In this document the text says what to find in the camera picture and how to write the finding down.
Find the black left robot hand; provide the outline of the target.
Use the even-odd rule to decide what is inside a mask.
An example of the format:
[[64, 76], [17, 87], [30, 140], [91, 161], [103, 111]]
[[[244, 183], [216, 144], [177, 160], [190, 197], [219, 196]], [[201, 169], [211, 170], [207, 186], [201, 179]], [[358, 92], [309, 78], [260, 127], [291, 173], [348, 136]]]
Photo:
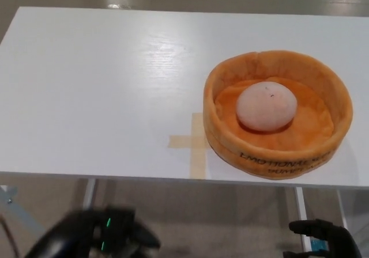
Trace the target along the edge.
[[158, 237], [123, 207], [77, 210], [67, 214], [25, 255], [26, 257], [147, 257], [160, 249]]

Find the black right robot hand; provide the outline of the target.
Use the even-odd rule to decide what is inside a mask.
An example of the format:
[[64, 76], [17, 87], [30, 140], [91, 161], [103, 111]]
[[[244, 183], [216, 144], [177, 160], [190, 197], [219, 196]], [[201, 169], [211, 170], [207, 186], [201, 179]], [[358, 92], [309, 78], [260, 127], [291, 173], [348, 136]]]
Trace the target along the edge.
[[285, 258], [362, 258], [362, 254], [350, 232], [342, 226], [336, 226], [321, 219], [314, 219], [290, 222], [289, 229], [295, 234], [326, 241], [329, 249], [301, 253], [286, 251], [283, 252], [283, 257]]

